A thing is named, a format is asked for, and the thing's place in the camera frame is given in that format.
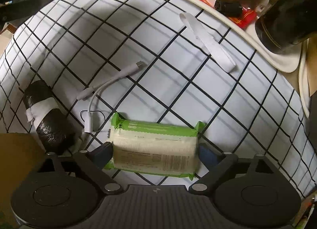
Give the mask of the black bag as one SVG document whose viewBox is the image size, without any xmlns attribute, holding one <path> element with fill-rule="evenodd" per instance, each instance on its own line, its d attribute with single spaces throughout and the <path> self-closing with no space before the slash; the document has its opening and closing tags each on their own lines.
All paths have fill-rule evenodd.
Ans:
<svg viewBox="0 0 317 229">
<path fill-rule="evenodd" d="M 33 124 L 46 151 L 58 154 L 74 145 L 74 127 L 43 80 L 37 80 L 25 89 L 23 103 L 27 120 Z"/>
</svg>

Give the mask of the green tissue pack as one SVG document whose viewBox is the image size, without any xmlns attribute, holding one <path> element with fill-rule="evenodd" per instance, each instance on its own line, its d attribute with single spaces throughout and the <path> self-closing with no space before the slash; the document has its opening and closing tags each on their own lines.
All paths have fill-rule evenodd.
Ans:
<svg viewBox="0 0 317 229">
<path fill-rule="evenodd" d="M 106 169 L 187 177 L 192 180 L 198 167 L 198 135 L 204 122 L 194 128 L 123 119 L 111 119 L 109 141 L 113 155 Z"/>
</svg>

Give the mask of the cardboard box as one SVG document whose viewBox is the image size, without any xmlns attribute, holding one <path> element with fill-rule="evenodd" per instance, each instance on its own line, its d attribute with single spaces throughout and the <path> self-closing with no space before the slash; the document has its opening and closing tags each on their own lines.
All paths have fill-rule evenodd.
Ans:
<svg viewBox="0 0 317 229">
<path fill-rule="evenodd" d="M 43 156 L 44 150 L 31 134 L 1 133 L 1 228 L 18 228 L 11 195 Z"/>
</svg>

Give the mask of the checkered tablecloth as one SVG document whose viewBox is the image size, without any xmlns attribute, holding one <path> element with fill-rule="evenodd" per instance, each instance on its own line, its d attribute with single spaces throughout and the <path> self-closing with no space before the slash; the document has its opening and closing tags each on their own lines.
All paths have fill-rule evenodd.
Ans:
<svg viewBox="0 0 317 229">
<path fill-rule="evenodd" d="M 93 150 L 111 117 L 194 127 L 217 150 L 269 158 L 301 196 L 316 154 L 300 97 L 240 35 L 187 0 L 53 0 L 1 52 L 1 132 L 34 132 L 23 93 L 43 80 Z"/>
</svg>

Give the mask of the white serving tray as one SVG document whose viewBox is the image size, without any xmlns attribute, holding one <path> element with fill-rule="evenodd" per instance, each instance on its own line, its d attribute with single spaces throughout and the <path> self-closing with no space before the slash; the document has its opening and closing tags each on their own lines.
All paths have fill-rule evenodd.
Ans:
<svg viewBox="0 0 317 229">
<path fill-rule="evenodd" d="M 247 43 L 254 47 L 273 67 L 277 68 L 279 71 L 292 73 L 295 70 L 303 71 L 306 67 L 308 40 L 291 47 L 281 54 L 275 54 L 268 51 L 268 49 L 262 44 L 256 34 L 254 23 L 251 23 L 246 29 L 241 29 L 238 25 L 234 24 L 234 22 L 201 0 L 188 1 L 196 4 L 198 7 L 203 8 L 215 18 L 219 19 L 225 25 L 233 29 L 234 32 L 236 32 Z"/>
</svg>

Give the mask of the black thermos bottle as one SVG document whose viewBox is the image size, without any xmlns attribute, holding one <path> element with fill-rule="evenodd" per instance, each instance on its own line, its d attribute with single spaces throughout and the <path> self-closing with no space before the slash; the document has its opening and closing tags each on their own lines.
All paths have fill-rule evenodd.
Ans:
<svg viewBox="0 0 317 229">
<path fill-rule="evenodd" d="M 255 22 L 262 44 L 281 53 L 316 34 L 316 0 L 277 0 Z"/>
</svg>

